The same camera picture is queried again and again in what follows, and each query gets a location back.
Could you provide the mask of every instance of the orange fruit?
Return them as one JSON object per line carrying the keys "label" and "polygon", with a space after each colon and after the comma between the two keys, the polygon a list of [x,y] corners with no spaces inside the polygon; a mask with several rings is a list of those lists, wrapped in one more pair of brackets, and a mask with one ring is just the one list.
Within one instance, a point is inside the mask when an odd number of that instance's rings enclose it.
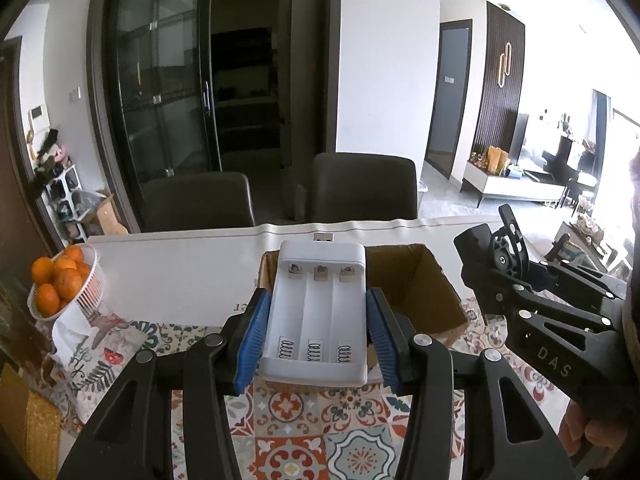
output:
{"label": "orange fruit", "polygon": [[75,269],[62,269],[56,276],[54,286],[60,298],[71,301],[82,288],[82,276]]}
{"label": "orange fruit", "polygon": [[78,272],[80,276],[82,276],[82,282],[84,283],[91,272],[91,265],[87,265],[86,263],[78,264]]}
{"label": "orange fruit", "polygon": [[71,258],[68,258],[64,254],[62,254],[61,256],[57,257],[56,260],[53,262],[53,279],[54,280],[59,275],[62,269],[78,270],[78,266],[76,266],[75,261],[73,261]]}
{"label": "orange fruit", "polygon": [[38,258],[31,266],[31,279],[36,285],[51,283],[53,281],[53,260],[51,258]]}
{"label": "orange fruit", "polygon": [[67,246],[62,254],[75,261],[76,265],[84,263],[84,254],[82,253],[82,249],[77,245]]}
{"label": "orange fruit", "polygon": [[43,317],[51,317],[60,310],[60,297],[50,283],[44,283],[36,290],[36,308]]}

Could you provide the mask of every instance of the person's hand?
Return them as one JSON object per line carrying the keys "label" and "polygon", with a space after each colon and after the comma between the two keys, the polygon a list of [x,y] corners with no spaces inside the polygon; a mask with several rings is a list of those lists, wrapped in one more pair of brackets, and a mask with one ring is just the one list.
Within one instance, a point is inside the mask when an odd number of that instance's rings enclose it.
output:
{"label": "person's hand", "polygon": [[580,449],[582,436],[585,436],[594,446],[609,449],[604,461],[598,467],[606,466],[626,439],[628,427],[615,422],[603,423],[598,420],[588,420],[572,400],[566,407],[564,417],[560,423],[558,438],[567,452],[573,456]]}

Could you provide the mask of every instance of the dark brown slatted wall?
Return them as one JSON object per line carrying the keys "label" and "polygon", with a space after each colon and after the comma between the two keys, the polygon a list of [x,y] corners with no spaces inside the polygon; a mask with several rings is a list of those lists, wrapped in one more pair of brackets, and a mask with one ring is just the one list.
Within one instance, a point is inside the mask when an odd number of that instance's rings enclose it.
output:
{"label": "dark brown slatted wall", "polygon": [[[524,24],[489,2],[486,22],[484,84],[473,150],[497,146],[508,152],[518,117],[522,89]],[[513,49],[511,74],[505,78],[504,87],[500,88],[497,81],[498,61],[507,41]]]}

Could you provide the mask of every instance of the open cardboard box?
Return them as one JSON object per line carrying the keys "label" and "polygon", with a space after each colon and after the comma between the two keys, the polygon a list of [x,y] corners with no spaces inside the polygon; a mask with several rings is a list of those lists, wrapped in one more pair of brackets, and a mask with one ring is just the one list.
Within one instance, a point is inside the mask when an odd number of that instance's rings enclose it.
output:
{"label": "open cardboard box", "polygon": [[[270,292],[276,280],[278,253],[264,253],[260,261],[258,286]],[[429,334],[447,347],[463,334],[468,320],[460,297],[427,247],[422,244],[373,246],[365,247],[365,254],[367,288],[381,288],[392,310],[407,316],[416,332]],[[379,374],[372,374],[377,363],[375,350],[370,345],[367,349],[369,382],[373,375],[376,381],[380,380]]]}

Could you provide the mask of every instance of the sliding door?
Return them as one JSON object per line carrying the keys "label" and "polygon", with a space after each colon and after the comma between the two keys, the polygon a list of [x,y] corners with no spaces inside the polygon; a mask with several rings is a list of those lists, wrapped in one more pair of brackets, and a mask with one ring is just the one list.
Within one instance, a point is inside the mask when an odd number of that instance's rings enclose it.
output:
{"label": "sliding door", "polygon": [[107,78],[119,108],[114,136],[143,221],[147,182],[220,169],[210,0],[110,0],[108,14]]}

